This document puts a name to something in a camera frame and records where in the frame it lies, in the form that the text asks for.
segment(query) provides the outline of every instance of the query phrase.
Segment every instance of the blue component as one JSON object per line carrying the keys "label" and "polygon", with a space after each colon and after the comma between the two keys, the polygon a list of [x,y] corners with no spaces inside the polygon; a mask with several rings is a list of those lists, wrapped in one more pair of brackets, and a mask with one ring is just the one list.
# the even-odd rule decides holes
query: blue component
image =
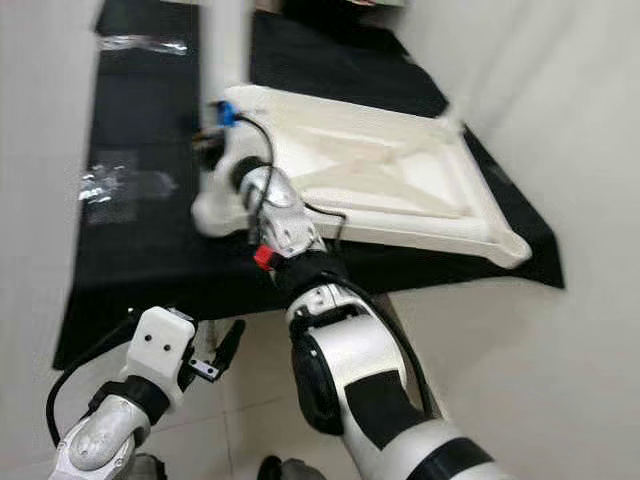
{"label": "blue component", "polygon": [[218,123],[223,127],[236,126],[236,109],[229,102],[218,103]]}

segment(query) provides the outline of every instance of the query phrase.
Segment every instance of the black cable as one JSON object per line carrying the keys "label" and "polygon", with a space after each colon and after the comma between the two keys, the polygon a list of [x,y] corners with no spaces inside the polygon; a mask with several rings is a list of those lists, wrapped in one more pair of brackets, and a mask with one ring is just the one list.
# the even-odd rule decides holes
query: black cable
{"label": "black cable", "polygon": [[340,223],[338,224],[338,230],[336,231],[336,236],[333,239],[333,253],[340,256],[342,254],[340,242],[342,241],[342,231],[344,230],[344,227],[348,221],[347,214],[343,212],[336,212],[333,210],[325,210],[324,208],[318,208],[307,202],[304,202],[304,206],[305,208],[311,210],[312,212],[320,213],[322,215],[329,215],[331,217],[339,217],[341,219]]}
{"label": "black cable", "polygon": [[391,334],[395,337],[396,341],[400,344],[400,347],[406,353],[409,358],[409,362],[411,363],[411,368],[413,369],[413,373],[416,376],[416,382],[418,383],[418,392],[420,394],[420,402],[422,403],[422,410],[424,414],[428,418],[434,418],[434,409],[431,404],[431,398],[429,396],[429,386],[427,385],[427,380],[424,377],[424,371],[422,370],[422,366],[420,365],[420,360],[416,355],[416,352],[413,350],[411,346],[411,342],[402,331],[402,329],[398,326],[398,324],[389,316],[387,312],[381,307],[379,307],[373,297],[358,285],[346,280],[342,277],[338,277],[336,275],[323,272],[321,276],[324,277],[325,280],[331,283],[335,283],[336,285],[340,285],[342,287],[351,290],[353,293],[358,295],[362,300],[381,318],[382,322],[385,326],[391,331]]}
{"label": "black cable", "polygon": [[245,122],[253,126],[258,132],[260,132],[260,134],[265,139],[265,142],[267,144],[267,150],[269,152],[268,153],[269,158],[267,158],[267,165],[269,166],[267,183],[265,183],[264,191],[262,192],[262,195],[260,196],[260,200],[258,201],[258,206],[256,207],[255,211],[251,215],[251,225],[252,225],[253,234],[251,234],[250,236],[253,238],[251,238],[250,241],[253,244],[258,244],[262,239],[259,216],[260,216],[260,212],[262,212],[262,208],[264,207],[264,202],[267,199],[267,195],[269,193],[269,187],[271,186],[271,179],[273,178],[273,171],[275,169],[275,152],[273,148],[273,141],[271,140],[269,133],[258,122],[250,119],[249,117],[245,116],[242,113],[236,114],[235,119],[239,122]]}
{"label": "black cable", "polygon": [[104,337],[98,340],[98,342],[95,343],[92,347],[90,347],[84,353],[79,355],[73,362],[71,362],[71,364],[69,364],[66,370],[62,372],[62,375],[60,375],[58,380],[56,380],[56,382],[51,387],[51,390],[49,391],[49,395],[47,396],[45,415],[47,417],[47,427],[49,428],[49,435],[51,435],[51,440],[53,441],[53,445],[55,447],[57,447],[58,444],[60,443],[60,432],[58,431],[58,426],[56,424],[56,417],[55,417],[55,411],[54,411],[56,398],[58,397],[58,393],[60,392],[60,389],[64,386],[66,381],[69,380],[71,375],[73,375],[78,368],[80,368],[81,366],[83,366],[84,364],[92,360],[94,357],[96,357],[100,353],[100,350],[102,350],[102,348],[105,345],[110,344],[114,339],[118,338],[126,328],[131,328],[135,326],[135,321],[133,320],[134,320],[134,315],[130,315],[124,323],[118,325],[116,328],[114,328],[109,333],[107,333]]}

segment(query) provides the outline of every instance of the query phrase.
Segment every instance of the red component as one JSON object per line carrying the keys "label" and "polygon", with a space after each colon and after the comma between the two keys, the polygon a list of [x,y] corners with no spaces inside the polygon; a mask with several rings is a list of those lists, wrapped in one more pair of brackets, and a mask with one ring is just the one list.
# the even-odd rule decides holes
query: red component
{"label": "red component", "polygon": [[273,270],[271,266],[271,260],[274,255],[276,255],[275,250],[267,245],[260,245],[258,250],[256,250],[256,254],[253,256],[253,259],[256,261],[258,266],[267,272]]}

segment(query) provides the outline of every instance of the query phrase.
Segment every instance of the table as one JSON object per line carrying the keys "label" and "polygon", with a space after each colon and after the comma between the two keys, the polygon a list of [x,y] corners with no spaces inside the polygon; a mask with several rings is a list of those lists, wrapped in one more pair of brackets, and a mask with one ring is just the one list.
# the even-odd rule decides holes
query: table
{"label": "table", "polygon": [[[163,172],[177,187],[166,197],[138,195],[83,206],[54,368],[65,368],[121,322],[128,308],[175,306],[211,320],[286,306],[253,263],[246,234],[210,239],[193,227],[198,167],[190,139],[198,130],[198,24],[194,5],[105,1],[99,35],[179,38],[188,53],[100,52],[88,168],[115,155],[131,170]],[[387,30],[362,27],[331,38],[257,12],[251,55],[251,79],[260,85],[428,117],[447,105]],[[471,131],[465,139],[511,227],[531,246],[532,258],[504,270],[479,257],[344,242],[352,280],[371,293],[498,276],[564,287],[551,228]],[[114,344],[131,333],[123,332]]]}

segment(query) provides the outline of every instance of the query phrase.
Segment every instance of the white wall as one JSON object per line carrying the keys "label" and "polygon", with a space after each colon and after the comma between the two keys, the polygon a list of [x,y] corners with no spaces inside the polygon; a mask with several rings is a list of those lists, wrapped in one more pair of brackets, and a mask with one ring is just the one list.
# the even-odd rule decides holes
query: white wall
{"label": "white wall", "polygon": [[396,31],[443,90],[507,33],[466,120],[556,231],[566,292],[393,295],[449,414],[519,478],[640,477],[640,3],[414,0]]}
{"label": "white wall", "polygon": [[[73,262],[100,3],[0,5],[0,472],[54,451],[44,399]],[[61,399],[65,425],[113,361],[74,379],[79,396]]]}

